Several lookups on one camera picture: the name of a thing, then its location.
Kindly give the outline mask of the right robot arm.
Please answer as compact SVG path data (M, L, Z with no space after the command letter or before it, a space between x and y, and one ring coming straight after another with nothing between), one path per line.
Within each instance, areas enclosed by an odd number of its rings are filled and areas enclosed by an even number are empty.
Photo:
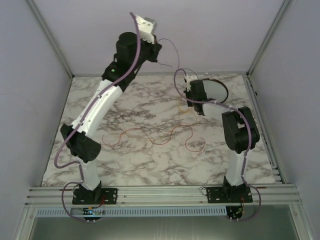
M213 203L251 203L251 189L245 179L248 158L260 141L260 133L249 107L226 104L227 87L212 78L186 80L187 104L201 116L220 120L224 140L230 150L227 173L222 186L206 187L207 201Z

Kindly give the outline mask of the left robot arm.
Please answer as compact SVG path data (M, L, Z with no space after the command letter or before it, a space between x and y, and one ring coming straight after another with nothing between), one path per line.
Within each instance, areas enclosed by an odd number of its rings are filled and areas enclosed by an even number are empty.
M80 159L82 183L73 192L74 205L99 204L107 198L98 176L97 157L101 144L93 137L113 103L136 78L143 63L156 63L162 45L157 37L122 33L116 42L113 61L101 76L101 82L82 113L70 124L60 128L70 153Z

